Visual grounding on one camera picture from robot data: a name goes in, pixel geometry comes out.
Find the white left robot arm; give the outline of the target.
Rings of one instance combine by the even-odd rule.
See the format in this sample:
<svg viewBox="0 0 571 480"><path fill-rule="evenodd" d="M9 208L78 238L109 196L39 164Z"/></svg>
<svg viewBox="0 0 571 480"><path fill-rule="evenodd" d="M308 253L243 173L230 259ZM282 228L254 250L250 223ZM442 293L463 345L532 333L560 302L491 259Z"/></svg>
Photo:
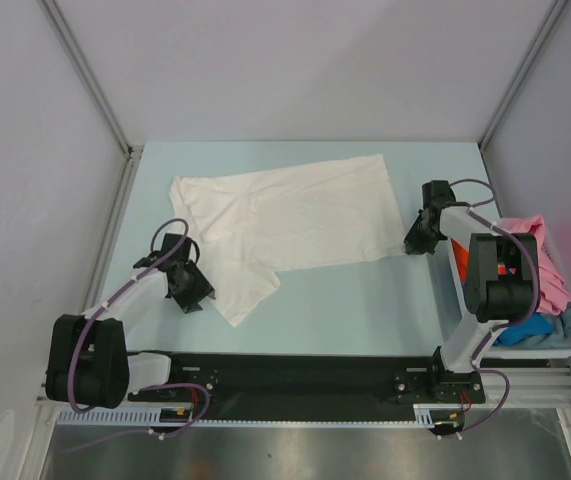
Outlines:
<svg viewBox="0 0 571 480"><path fill-rule="evenodd" d="M198 267L200 248L183 234L167 233L159 250L137 261L129 280L107 300L54 323L45 377L46 397L77 413L114 409L130 393L152 387L179 397L186 376L166 354L133 353L127 334L155 304L173 300L184 314L202 309L215 288Z"/></svg>

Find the white t shirt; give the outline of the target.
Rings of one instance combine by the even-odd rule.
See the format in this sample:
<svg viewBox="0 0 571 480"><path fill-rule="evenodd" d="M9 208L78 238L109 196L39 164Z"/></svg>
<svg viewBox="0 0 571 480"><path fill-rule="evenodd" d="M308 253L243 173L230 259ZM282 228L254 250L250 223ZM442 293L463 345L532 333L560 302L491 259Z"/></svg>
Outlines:
<svg viewBox="0 0 571 480"><path fill-rule="evenodd" d="M404 253L406 229L382 155L219 177L174 177L212 304L240 324L280 286L279 273Z"/></svg>

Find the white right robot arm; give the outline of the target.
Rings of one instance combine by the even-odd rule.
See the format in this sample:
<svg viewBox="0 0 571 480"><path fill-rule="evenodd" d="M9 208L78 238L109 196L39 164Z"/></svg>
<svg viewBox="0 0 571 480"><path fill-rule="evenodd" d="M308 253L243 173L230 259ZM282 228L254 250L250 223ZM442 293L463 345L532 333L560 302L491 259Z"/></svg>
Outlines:
<svg viewBox="0 0 571 480"><path fill-rule="evenodd" d="M404 239L409 255L445 243L462 318L422 371L395 381L397 398L412 403L482 403L481 361L500 334L528 320L540 302L538 243L511 233L456 199L446 180L422 186L422 208Z"/></svg>

